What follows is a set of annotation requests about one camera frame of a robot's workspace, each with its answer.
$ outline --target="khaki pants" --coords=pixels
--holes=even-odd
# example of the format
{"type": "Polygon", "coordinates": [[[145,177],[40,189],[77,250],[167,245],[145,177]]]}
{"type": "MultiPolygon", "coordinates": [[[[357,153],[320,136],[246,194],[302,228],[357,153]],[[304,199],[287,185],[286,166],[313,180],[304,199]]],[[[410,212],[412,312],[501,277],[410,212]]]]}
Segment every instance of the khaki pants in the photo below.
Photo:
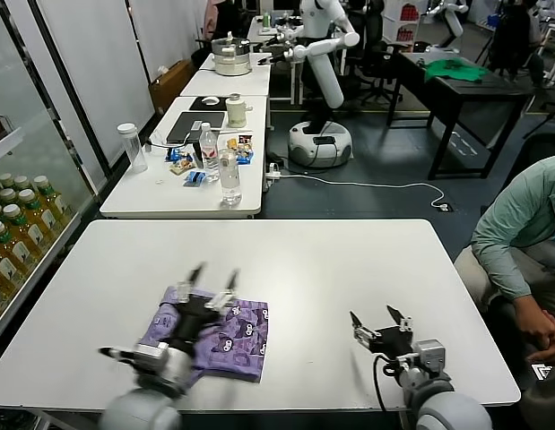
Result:
{"type": "MultiPolygon", "coordinates": [[[[530,285],[538,305],[555,317],[555,274],[519,249],[510,248],[510,253],[525,281],[530,285]]],[[[499,292],[490,282],[488,274],[479,264],[470,246],[458,255],[455,268],[476,306],[481,312],[485,311],[488,303],[499,292]]]]}

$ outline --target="purple cloth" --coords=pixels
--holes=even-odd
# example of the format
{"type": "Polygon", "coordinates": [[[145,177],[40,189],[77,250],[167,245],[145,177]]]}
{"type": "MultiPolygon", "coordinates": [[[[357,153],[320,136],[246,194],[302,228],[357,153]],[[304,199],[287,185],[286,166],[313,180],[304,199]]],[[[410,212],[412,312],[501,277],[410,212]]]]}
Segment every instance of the purple cloth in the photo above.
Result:
{"type": "MultiPolygon", "coordinates": [[[[203,291],[194,294],[212,296],[203,291]]],[[[157,346],[171,334],[180,318],[173,306],[177,302],[178,291],[175,287],[168,287],[158,312],[139,343],[157,346]]],[[[223,374],[253,382],[261,379],[269,331],[267,303],[236,300],[219,324],[200,334],[195,344],[194,372],[187,388],[203,374],[223,374]]]]}

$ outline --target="white wall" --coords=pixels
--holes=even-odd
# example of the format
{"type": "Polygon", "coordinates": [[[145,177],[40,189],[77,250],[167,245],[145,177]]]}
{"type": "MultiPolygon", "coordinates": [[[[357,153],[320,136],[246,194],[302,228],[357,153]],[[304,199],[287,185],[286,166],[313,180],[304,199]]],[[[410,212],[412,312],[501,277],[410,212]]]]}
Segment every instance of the white wall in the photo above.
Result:
{"type": "Polygon", "coordinates": [[[188,59],[198,48],[207,0],[130,0],[130,5],[152,81],[158,67],[188,59]]]}
{"type": "Polygon", "coordinates": [[[39,0],[50,32],[110,165],[116,127],[144,126],[153,107],[124,0],[39,0]]]}
{"type": "Polygon", "coordinates": [[[82,159],[83,166],[92,181],[94,189],[100,189],[106,183],[106,177],[101,169],[100,163],[91,148],[90,141],[82,128],[82,124],[76,115],[72,102],[65,91],[64,84],[60,80],[52,57],[50,56],[44,40],[34,17],[28,6],[28,2],[19,0],[6,0],[8,10],[12,15],[16,27],[22,36],[24,45],[28,49],[30,58],[36,66],[38,73],[57,113],[70,135],[74,147],[82,159]]]}

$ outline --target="man's arm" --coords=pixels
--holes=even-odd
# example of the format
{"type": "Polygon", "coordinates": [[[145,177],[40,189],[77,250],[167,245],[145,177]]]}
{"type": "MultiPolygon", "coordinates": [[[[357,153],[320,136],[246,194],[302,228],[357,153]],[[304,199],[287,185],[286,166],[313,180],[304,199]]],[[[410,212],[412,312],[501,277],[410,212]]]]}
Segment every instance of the man's arm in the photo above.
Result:
{"type": "Polygon", "coordinates": [[[482,216],[473,234],[473,252],[490,281],[516,309],[520,330],[547,348],[554,325],[542,314],[509,248],[518,233],[547,204],[545,167],[538,163],[515,178],[482,216]]]}

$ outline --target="water bottle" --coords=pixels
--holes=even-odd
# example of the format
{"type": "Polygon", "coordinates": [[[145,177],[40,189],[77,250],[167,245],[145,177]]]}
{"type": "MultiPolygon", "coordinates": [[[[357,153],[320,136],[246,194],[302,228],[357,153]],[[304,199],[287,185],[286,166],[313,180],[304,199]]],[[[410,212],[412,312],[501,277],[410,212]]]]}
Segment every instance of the water bottle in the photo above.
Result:
{"type": "Polygon", "coordinates": [[[217,158],[217,136],[212,132],[212,126],[209,123],[202,123],[199,147],[202,150],[204,170],[207,173],[205,181],[217,181],[220,178],[220,162],[217,158]]]}
{"type": "Polygon", "coordinates": [[[126,150],[127,157],[130,159],[132,165],[132,172],[142,173],[148,169],[145,162],[145,157],[142,152],[142,144],[137,135],[137,128],[135,125],[126,123],[117,127],[117,132],[123,137],[122,144],[126,150]]]}
{"type": "Polygon", "coordinates": [[[234,150],[220,150],[220,178],[223,202],[229,206],[241,202],[238,159],[234,150]]]}

